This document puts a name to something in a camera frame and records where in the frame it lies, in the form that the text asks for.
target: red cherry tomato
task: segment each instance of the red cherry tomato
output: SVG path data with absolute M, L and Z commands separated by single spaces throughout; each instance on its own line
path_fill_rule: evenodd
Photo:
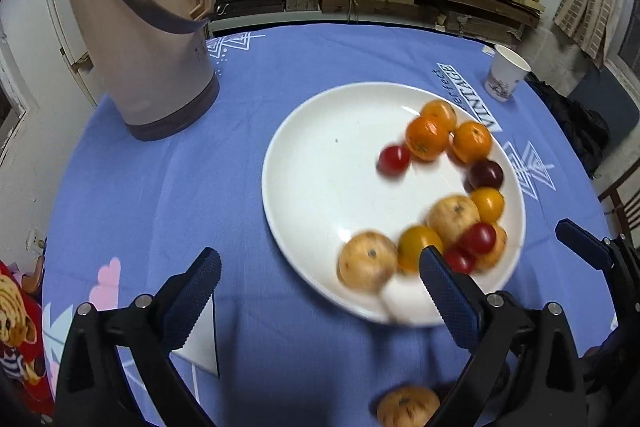
M 399 176 L 409 167 L 411 151 L 404 145 L 385 147 L 378 158 L 378 171 L 385 176 Z
M 444 260 L 454 272 L 470 274 L 476 267 L 476 260 L 460 247 L 451 247 L 444 253 Z
M 471 255 L 486 255 L 494 249 L 495 229 L 489 223 L 476 223 L 460 236 L 458 246 Z

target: blue tablecloth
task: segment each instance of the blue tablecloth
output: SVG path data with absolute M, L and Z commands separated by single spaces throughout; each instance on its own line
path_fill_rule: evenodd
M 468 354 L 446 328 L 376 325 L 332 305 L 288 266 L 262 211 L 262 160 L 284 118 L 318 92 L 372 80 L 433 91 L 488 124 L 516 167 L 527 209 L 525 247 L 506 289 L 528 307 L 561 303 L 580 353 L 606 338 L 614 311 L 603 276 L 553 233 L 570 217 L 606 236 L 598 200 L 526 84 L 508 103 L 484 91 L 490 49 L 420 30 L 330 24 L 208 45 L 220 95 L 198 122 L 171 138 L 138 142 L 106 98 L 71 158 L 50 223 L 44 281 L 53 384 L 75 306 L 87 299 L 99 308 L 126 306 L 155 293 L 206 246 L 223 262 L 215 293 L 220 378 L 174 362 L 220 427 L 373 426 L 369 402 L 389 387 L 456 378 Z M 160 424 L 123 358 L 146 418 Z

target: disposable cup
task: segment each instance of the disposable cup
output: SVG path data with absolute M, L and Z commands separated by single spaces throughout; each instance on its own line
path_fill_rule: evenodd
M 516 52 L 497 44 L 491 70 L 484 82 L 484 89 L 499 102 L 511 98 L 519 81 L 523 80 L 531 67 Z

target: window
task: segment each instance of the window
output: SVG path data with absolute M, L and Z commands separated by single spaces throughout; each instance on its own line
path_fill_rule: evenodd
M 629 26 L 626 29 L 619 55 L 634 72 L 636 78 L 640 78 L 640 0 L 634 0 Z

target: pink heart pattern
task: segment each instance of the pink heart pattern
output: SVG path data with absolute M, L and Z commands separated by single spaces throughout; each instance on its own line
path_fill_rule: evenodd
M 102 266 L 98 271 L 98 284 L 89 293 L 89 302 L 98 311 L 116 309 L 119 286 L 120 260 L 114 257 L 107 266 Z

